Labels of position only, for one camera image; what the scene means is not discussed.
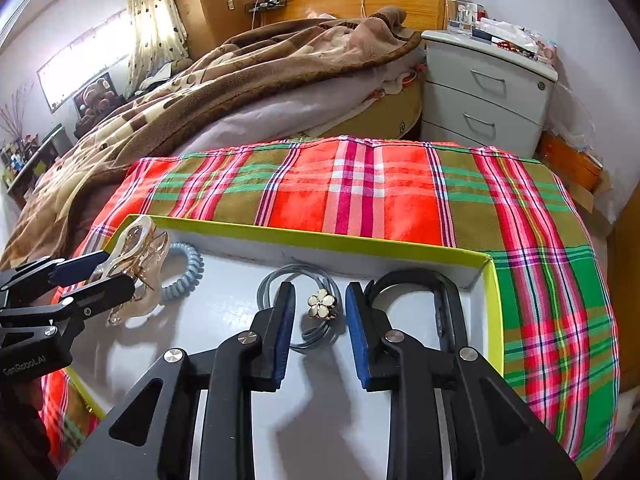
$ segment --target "white bedsheet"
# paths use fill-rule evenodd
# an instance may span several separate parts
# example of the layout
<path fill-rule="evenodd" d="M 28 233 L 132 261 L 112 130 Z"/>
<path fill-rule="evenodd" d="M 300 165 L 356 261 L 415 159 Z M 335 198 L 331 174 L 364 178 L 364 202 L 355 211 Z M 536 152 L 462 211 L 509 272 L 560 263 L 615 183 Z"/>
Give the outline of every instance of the white bedsheet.
<path fill-rule="evenodd" d="M 395 81 L 425 62 L 418 47 L 384 66 L 312 83 L 245 106 L 203 128 L 174 155 L 205 152 L 228 146 L 267 142 L 293 136 L 347 114 L 385 82 Z"/>

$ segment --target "brown blanket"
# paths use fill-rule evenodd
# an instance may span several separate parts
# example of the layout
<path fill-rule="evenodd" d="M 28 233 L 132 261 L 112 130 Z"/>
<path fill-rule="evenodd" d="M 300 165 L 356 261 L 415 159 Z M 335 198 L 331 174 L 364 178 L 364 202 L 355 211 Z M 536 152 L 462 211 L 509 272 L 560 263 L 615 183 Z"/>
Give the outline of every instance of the brown blanket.
<path fill-rule="evenodd" d="M 420 44 L 385 7 L 370 18 L 274 23 L 231 38 L 155 91 L 114 111 L 41 179 L 0 268 L 67 256 L 144 156 L 167 156 L 204 126 L 269 95 L 380 66 Z"/>

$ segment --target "window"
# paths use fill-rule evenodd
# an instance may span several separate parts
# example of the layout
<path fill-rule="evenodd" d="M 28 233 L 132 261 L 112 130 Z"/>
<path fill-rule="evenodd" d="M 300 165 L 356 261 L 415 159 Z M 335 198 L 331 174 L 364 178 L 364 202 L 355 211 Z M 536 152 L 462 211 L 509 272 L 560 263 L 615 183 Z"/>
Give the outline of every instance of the window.
<path fill-rule="evenodd" d="M 102 70 L 127 57 L 132 38 L 129 14 L 121 10 L 52 57 L 38 70 L 51 111 Z"/>

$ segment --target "white flower charm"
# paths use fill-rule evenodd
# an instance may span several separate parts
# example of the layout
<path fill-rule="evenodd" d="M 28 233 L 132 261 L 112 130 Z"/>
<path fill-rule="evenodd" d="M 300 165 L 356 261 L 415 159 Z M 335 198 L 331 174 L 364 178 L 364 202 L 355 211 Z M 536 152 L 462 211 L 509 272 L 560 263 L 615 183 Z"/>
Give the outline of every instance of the white flower charm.
<path fill-rule="evenodd" d="M 307 304 L 311 307 L 309 309 L 309 317 L 313 319 L 327 320 L 335 317 L 333 313 L 335 298 L 325 288 L 321 288 L 310 296 Z"/>

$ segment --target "blue gripper pad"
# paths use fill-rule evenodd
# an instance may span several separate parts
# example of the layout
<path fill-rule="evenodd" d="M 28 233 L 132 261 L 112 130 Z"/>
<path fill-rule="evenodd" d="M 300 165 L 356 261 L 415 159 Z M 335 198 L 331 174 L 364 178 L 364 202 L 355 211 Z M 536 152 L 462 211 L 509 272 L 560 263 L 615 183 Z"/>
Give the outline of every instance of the blue gripper pad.
<path fill-rule="evenodd" d="M 364 329 L 360 320 L 358 311 L 358 303 L 353 294 L 351 285 L 347 287 L 345 311 L 347 315 L 347 326 L 349 327 L 349 336 L 351 337 L 351 349 L 353 350 L 353 359 L 356 363 L 356 371 L 362 387 L 366 390 L 371 381 L 369 373 L 369 347 L 364 337 Z"/>
<path fill-rule="evenodd" d="M 84 254 L 56 266 L 50 278 L 52 285 L 69 286 L 88 280 L 94 273 L 95 267 L 109 259 L 106 251 Z"/>
<path fill-rule="evenodd" d="M 293 321 L 296 318 L 296 291 L 290 288 L 287 297 L 287 307 L 282 314 L 280 329 L 276 338 L 275 350 L 273 353 L 273 381 L 276 389 L 280 388 L 280 383 L 284 379 L 287 370 L 287 358 L 289 357 L 289 345 L 291 343 L 291 333 L 293 332 Z"/>

